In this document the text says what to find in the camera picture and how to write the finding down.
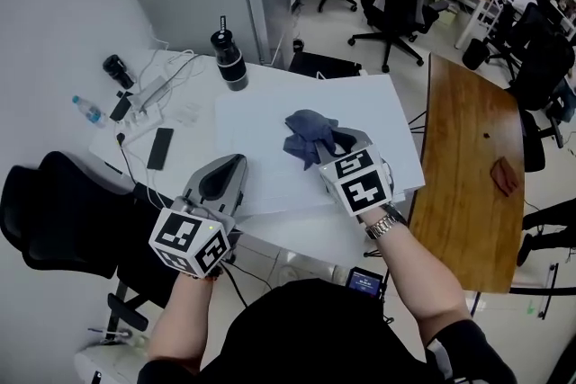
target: brown wooden tabletop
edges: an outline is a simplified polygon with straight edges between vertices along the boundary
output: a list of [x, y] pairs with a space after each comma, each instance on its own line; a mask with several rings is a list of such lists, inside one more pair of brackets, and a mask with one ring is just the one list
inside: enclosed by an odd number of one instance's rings
[[[465, 290], [508, 292], [524, 209], [524, 152], [515, 99], [464, 67], [431, 55], [422, 167], [410, 229]], [[492, 181], [504, 156], [520, 186]]]

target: white wall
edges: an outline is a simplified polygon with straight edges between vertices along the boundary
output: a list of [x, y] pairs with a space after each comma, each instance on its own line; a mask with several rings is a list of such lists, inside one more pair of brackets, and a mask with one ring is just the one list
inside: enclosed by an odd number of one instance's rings
[[[95, 128], [72, 95], [104, 105], [118, 86], [103, 60], [148, 45], [136, 0], [0, 0], [0, 186], [12, 165], [55, 149], [93, 163]], [[96, 339], [86, 328], [103, 324], [109, 289], [93, 275], [32, 271], [0, 236], [0, 382], [77, 382], [73, 354]]]

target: silver watch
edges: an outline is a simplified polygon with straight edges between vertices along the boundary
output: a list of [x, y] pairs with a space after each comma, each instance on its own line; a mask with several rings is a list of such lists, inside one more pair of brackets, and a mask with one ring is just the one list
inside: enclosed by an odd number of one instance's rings
[[387, 214], [372, 226], [366, 226], [365, 231], [372, 240], [375, 240], [388, 232], [397, 222], [398, 220], [393, 215]]

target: white board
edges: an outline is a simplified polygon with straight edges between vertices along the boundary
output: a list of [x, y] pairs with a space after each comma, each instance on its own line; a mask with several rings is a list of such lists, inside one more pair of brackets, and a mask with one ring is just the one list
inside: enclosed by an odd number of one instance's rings
[[303, 171], [299, 158], [283, 152], [292, 135], [284, 120], [312, 109], [340, 127], [365, 131], [392, 170], [394, 194], [424, 185], [424, 175], [398, 95], [388, 76], [358, 76], [274, 89], [224, 94], [216, 101], [217, 150], [248, 160], [244, 201], [238, 215], [306, 209], [333, 203], [318, 167]]

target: white floor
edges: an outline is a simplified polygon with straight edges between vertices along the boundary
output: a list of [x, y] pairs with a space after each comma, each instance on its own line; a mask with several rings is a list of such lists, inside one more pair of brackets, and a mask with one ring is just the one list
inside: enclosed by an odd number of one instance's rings
[[[351, 12], [339, 0], [328, 0], [324, 12], [318, 14], [319, 0], [303, 0], [301, 10], [294, 16], [294, 37], [305, 42], [305, 51], [334, 58], [342, 58], [361, 63], [369, 74], [381, 74], [383, 45], [378, 41], [358, 40], [354, 47], [347, 45], [347, 39], [355, 33], [369, 32], [361, 9]], [[461, 63], [463, 50], [454, 47], [457, 33], [462, 29], [466, 18], [458, 18], [451, 27], [436, 23], [427, 35], [418, 37], [412, 44], [427, 61], [418, 67], [416, 61], [402, 51], [392, 47], [389, 65], [391, 77], [400, 97], [407, 119], [411, 119], [426, 108], [428, 85], [428, 53], [431, 51], [456, 63]], [[509, 75], [505, 68], [482, 64], [479, 74], [496, 85], [506, 87]], [[535, 113], [536, 120], [546, 127], [546, 120]], [[567, 138], [576, 130], [576, 122], [561, 125]], [[415, 143], [420, 147], [421, 135], [415, 135]], [[546, 169], [526, 175], [526, 200], [538, 208], [547, 207], [560, 201], [574, 198], [576, 191], [576, 136], [564, 149], [558, 149], [550, 138], [544, 140]], [[526, 205], [525, 213], [530, 211]], [[558, 227], [549, 227], [552, 232]], [[533, 252], [524, 266], [517, 271], [515, 284], [545, 283], [548, 267], [559, 263], [560, 271], [557, 286], [576, 285], [576, 262], [567, 262], [568, 250], [542, 250]], [[348, 268], [337, 268], [310, 258], [270, 246], [253, 237], [243, 236], [237, 249], [236, 264], [254, 275], [267, 280], [273, 287], [278, 284], [282, 267], [290, 265], [302, 278], [320, 277], [339, 282]], [[364, 267], [374, 272], [384, 273], [386, 268], [381, 259], [366, 259]], [[253, 302], [264, 294], [266, 285], [249, 275], [231, 267], [239, 288], [247, 302]], [[468, 292], [469, 305], [473, 303], [473, 292]], [[402, 305], [393, 284], [386, 293], [385, 313], [393, 317], [391, 328], [409, 348], [413, 355], [422, 359], [422, 344], [418, 329], [409, 312]], [[553, 298], [545, 320], [538, 318], [539, 309], [545, 299], [519, 295], [482, 294], [475, 321], [483, 329], [489, 342], [513, 369], [518, 382], [523, 384], [545, 383], [563, 348], [576, 333], [576, 298]], [[228, 327], [241, 311], [242, 305], [233, 290], [229, 278], [221, 276], [216, 282], [210, 309], [210, 337], [203, 363], [210, 362], [218, 355]], [[142, 313], [150, 320], [149, 335], [160, 309], [145, 305]]]

